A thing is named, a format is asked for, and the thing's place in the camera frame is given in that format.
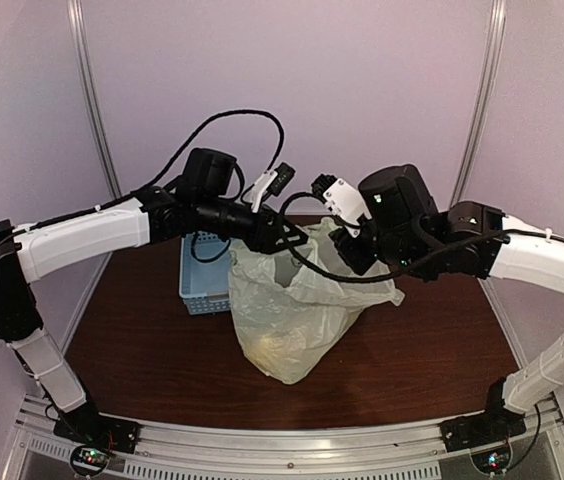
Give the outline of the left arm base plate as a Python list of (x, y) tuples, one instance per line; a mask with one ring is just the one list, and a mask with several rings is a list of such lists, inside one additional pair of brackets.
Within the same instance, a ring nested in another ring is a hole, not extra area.
[(95, 446), (109, 452), (133, 454), (139, 436), (140, 425), (130, 420), (104, 417), (95, 433), (80, 435), (72, 431), (64, 422), (58, 420), (53, 428), (57, 437), (80, 444)]

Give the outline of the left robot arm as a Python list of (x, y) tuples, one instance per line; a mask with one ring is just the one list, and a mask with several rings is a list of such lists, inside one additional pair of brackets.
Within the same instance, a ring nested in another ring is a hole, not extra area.
[(195, 148), (184, 170), (165, 186), (149, 185), (125, 200), (37, 224), (0, 222), (0, 339), (28, 367), (59, 417), (85, 444), (99, 442), (106, 424), (87, 387), (45, 326), (36, 284), (75, 264), (117, 251), (156, 245), (198, 232), (240, 240), (250, 250), (280, 252), (284, 226), (266, 206), (295, 175), (286, 163), (256, 180), (247, 203), (227, 197), (235, 157)]

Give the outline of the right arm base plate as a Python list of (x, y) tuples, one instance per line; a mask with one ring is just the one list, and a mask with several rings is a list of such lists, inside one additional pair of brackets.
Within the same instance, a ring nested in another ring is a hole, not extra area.
[(502, 442), (527, 431), (523, 416), (506, 417), (486, 412), (446, 420), (439, 427), (449, 453)]

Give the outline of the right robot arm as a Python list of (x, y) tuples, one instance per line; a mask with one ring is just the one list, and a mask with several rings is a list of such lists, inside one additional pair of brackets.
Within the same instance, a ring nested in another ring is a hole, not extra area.
[[(342, 223), (330, 237), (357, 280), (382, 262), (422, 281), (458, 274), (519, 288), (518, 303), (531, 299), (542, 314), (552, 306), (564, 312), (564, 237), (549, 228), (475, 201), (441, 210), (411, 164), (383, 168), (356, 186), (328, 177), (313, 189)], [(564, 324), (549, 330), (556, 340), (490, 387), (474, 423), (481, 440), (497, 440), (564, 385)]]

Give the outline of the light green plastic bag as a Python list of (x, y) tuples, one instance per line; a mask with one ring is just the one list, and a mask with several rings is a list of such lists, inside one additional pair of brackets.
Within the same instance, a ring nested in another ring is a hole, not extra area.
[(228, 288), (244, 356), (283, 384), (302, 381), (365, 309), (405, 294), (390, 280), (341, 284), (308, 269), (288, 251), (255, 253), (241, 240), (229, 249)]

